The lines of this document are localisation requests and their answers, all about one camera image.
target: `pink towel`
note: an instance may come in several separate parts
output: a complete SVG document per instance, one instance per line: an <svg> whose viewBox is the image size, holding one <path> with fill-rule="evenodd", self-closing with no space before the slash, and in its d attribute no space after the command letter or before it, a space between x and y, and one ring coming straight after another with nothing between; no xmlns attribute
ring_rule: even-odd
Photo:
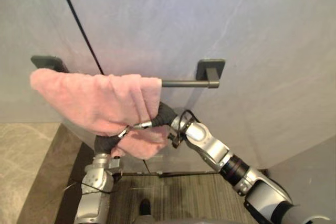
<svg viewBox="0 0 336 224"><path fill-rule="evenodd" d="M90 76L37 69L30 76L31 87L63 116L97 135L119 134L126 125L148 121L157 115L161 80L126 76ZM167 145L168 130L157 127L130 131L111 152L125 152L148 159Z"/></svg>

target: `white wall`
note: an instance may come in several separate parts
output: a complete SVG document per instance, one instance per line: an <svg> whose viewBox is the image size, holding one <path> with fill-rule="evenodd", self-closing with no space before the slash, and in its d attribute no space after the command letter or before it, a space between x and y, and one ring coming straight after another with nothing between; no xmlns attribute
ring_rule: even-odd
<svg viewBox="0 0 336 224"><path fill-rule="evenodd" d="M336 0L72 1L106 74L191 79L199 59L226 59L219 89L162 100L246 162L270 167L335 135ZM151 165L182 159L195 160L166 149Z"/></svg>
<svg viewBox="0 0 336 224"><path fill-rule="evenodd" d="M336 137L272 168L270 177L279 182L295 204L311 214L336 220Z"/></svg>
<svg viewBox="0 0 336 224"><path fill-rule="evenodd" d="M33 91L32 55L63 59L70 71L98 68L65 0L0 0L0 122L59 122Z"/></svg>

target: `robotic arm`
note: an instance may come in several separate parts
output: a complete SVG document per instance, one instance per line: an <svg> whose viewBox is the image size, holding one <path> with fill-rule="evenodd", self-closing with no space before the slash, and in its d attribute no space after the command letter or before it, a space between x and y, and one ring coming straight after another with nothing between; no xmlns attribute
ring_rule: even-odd
<svg viewBox="0 0 336 224"><path fill-rule="evenodd" d="M159 112L152 121L127 126L119 135L97 136L93 163L86 167L82 181L82 198L75 224L105 224L110 205L109 192L113 187L113 174L121 173L120 159L111 159L110 153L128 131L169 125L176 133L170 135L174 147L181 137L197 151L201 158L227 180L233 189L245 197L244 206L260 224L317 224L330 223L323 216L311 216L300 206L293 205L287 192L257 169L236 156L222 141L213 137L209 129L199 122L191 111L178 116L170 107L160 103Z"/></svg>
<svg viewBox="0 0 336 224"><path fill-rule="evenodd" d="M236 156L222 141L213 137L190 111L189 118L183 114L177 116L171 108L161 103L159 115L154 120L135 125L134 128L169 125L177 134L174 138L170 137L173 145L178 147L182 135L190 148L220 173L240 196L245 197L245 208L260 224L311 224L329 220L324 216L311 216L300 206L293 205L290 196L280 185Z"/></svg>

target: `towel bar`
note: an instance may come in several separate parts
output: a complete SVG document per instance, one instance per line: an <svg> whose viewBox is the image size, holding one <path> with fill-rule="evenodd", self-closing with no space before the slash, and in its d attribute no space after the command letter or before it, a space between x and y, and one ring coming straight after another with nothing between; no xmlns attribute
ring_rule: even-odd
<svg viewBox="0 0 336 224"><path fill-rule="evenodd" d="M67 67L60 58L53 56L32 56L32 63L37 68L50 68L58 72L68 73ZM164 88L210 88L219 87L219 80L225 66L223 59L205 59L197 64L196 80L162 80Z"/></svg>

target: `metal bar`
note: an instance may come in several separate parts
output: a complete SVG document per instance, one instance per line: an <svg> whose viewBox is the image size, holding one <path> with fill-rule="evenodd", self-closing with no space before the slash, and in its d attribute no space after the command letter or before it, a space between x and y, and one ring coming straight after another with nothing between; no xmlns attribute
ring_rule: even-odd
<svg viewBox="0 0 336 224"><path fill-rule="evenodd" d="M216 68L205 69L207 79L209 80L209 88L216 89L219 87L219 76Z"/></svg>
<svg viewBox="0 0 336 224"><path fill-rule="evenodd" d="M209 82L162 80L162 86L165 88L208 88Z"/></svg>

